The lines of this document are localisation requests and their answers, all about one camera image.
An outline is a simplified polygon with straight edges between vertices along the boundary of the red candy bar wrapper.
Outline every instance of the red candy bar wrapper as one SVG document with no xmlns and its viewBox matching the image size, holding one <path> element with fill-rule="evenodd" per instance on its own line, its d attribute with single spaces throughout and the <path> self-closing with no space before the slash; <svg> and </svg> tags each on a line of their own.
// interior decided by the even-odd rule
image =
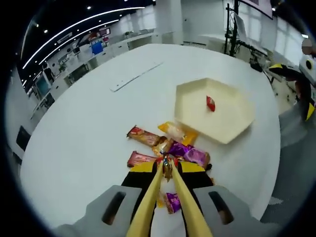
<svg viewBox="0 0 316 237">
<path fill-rule="evenodd" d="M 151 132 L 145 131 L 137 126 L 134 126 L 127 134 L 127 137 L 133 138 L 149 147 L 153 147 L 158 144 L 160 136 Z"/>
<path fill-rule="evenodd" d="M 143 155 L 138 153 L 137 151 L 133 151 L 132 155 L 130 156 L 127 166 L 128 167 L 134 167 L 136 165 L 139 165 L 143 162 L 149 162 L 149 161 L 156 161 L 157 157 L 150 157 L 147 155 Z"/>
<path fill-rule="evenodd" d="M 208 106 L 208 108 L 214 112 L 215 111 L 215 102 L 214 100 L 209 97 L 209 96 L 206 96 L 206 105 Z"/>
<path fill-rule="evenodd" d="M 181 209 L 180 200 L 177 194 L 166 193 L 163 199 L 166 203 L 169 214 L 176 213 L 178 210 Z"/>
</svg>

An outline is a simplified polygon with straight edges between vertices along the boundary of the office room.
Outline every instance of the office room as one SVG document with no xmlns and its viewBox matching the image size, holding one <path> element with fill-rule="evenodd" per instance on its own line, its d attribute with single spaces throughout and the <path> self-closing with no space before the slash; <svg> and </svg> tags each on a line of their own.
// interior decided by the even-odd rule
<svg viewBox="0 0 316 237">
<path fill-rule="evenodd" d="M 29 7 L 3 82 L 3 148 L 34 225 L 62 237 L 220 237 L 298 224 L 316 180 L 307 6 Z"/>
</svg>

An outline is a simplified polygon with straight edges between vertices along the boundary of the snack pile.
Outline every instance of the snack pile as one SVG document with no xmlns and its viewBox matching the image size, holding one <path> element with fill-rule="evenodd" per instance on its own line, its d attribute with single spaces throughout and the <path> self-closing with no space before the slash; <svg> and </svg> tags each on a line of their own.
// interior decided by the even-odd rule
<svg viewBox="0 0 316 237">
<path fill-rule="evenodd" d="M 196 147 L 194 142 L 198 134 L 194 131 L 185 130 L 173 122 L 165 122 L 158 126 L 165 133 L 165 136 L 158 136 L 137 126 L 134 126 L 127 134 L 128 138 L 139 141 L 151 147 L 155 156 L 148 156 L 133 151 L 128 167 L 139 165 L 143 162 L 155 161 L 158 164 L 163 162 L 163 178 L 169 182 L 172 179 L 171 161 L 177 167 L 178 162 L 189 161 L 202 166 L 205 170 L 211 168 L 209 165 L 210 155 Z M 168 213 L 173 214 L 181 209 L 177 194 L 159 192 L 157 207 L 166 206 Z"/>
</svg>

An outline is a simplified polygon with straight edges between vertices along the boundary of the ceiling light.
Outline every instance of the ceiling light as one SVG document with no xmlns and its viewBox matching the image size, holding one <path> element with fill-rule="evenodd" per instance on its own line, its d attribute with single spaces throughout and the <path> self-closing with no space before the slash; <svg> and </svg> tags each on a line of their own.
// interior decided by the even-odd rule
<svg viewBox="0 0 316 237">
<path fill-rule="evenodd" d="M 29 62 L 35 57 L 35 55 L 37 55 L 42 48 L 44 48 L 49 42 L 51 42 L 53 39 L 55 39 L 57 36 L 61 35 L 62 33 L 64 33 L 65 31 L 69 30 L 70 28 L 84 22 L 84 21 L 87 21 L 87 20 L 90 20 L 94 17 L 98 17 L 98 16 L 102 16 L 102 15 L 105 15 L 105 14 L 109 14 L 109 13 L 112 13 L 112 12 L 117 12 L 117 11 L 124 11 L 124 10 L 133 10 L 133 9 L 144 9 L 145 7 L 144 6 L 139 6 L 139 7 L 128 7 L 128 8 L 121 8 L 121 9 L 117 9 L 117 10 L 112 10 L 112 11 L 106 11 L 106 12 L 102 12 L 102 13 L 99 13 L 99 14 L 96 14 L 96 15 L 93 15 L 93 16 L 90 16 L 88 18 L 85 18 L 81 21 L 78 21 L 77 23 L 74 23 L 72 24 L 71 26 L 63 29 L 61 32 L 57 33 L 56 35 L 54 35 L 51 39 L 49 39 L 46 43 L 44 43 L 41 47 L 39 47 L 39 49 L 29 58 L 29 60 L 24 64 L 24 66 L 22 67 L 22 69 L 25 69 L 25 67 L 29 64 Z"/>
<path fill-rule="evenodd" d="M 107 22 L 106 24 L 110 24 L 110 23 L 113 23 L 113 22 L 116 22 L 116 21 L 119 21 L 119 20 L 109 21 L 109 22 Z M 48 58 L 50 55 L 52 55 L 57 49 L 58 49 L 58 51 L 60 51 L 60 47 L 62 47 L 62 46 L 64 46 L 65 44 L 67 44 L 69 41 L 75 39 L 76 37 L 78 37 L 78 36 L 80 36 L 80 35 L 82 35 L 82 34 L 84 34 L 84 33 L 86 33 L 86 32 L 90 32 L 92 29 L 98 28 L 98 27 L 100 27 L 100 26 L 103 26 L 103 24 L 97 25 L 97 26 L 92 27 L 92 28 L 90 28 L 90 29 L 88 29 L 88 30 L 86 30 L 86 31 L 83 31 L 83 32 L 79 33 L 78 35 L 76 35 L 76 36 L 70 38 L 69 40 L 63 42 L 61 45 L 59 45 L 57 48 L 55 48 L 53 51 L 51 51 L 51 52 L 39 63 L 39 65 L 42 64 L 42 62 L 44 62 L 44 60 L 46 60 L 46 58 Z"/>
</svg>

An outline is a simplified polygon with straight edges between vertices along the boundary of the hexagonal tray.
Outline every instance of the hexagonal tray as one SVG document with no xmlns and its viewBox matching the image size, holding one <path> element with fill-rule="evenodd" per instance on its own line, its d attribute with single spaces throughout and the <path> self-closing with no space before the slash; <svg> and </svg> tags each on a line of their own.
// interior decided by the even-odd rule
<svg viewBox="0 0 316 237">
<path fill-rule="evenodd" d="M 206 96 L 215 101 L 212 112 Z M 254 108 L 242 93 L 219 81 L 204 78 L 177 86 L 175 119 L 216 141 L 227 144 L 254 121 Z"/>
</svg>

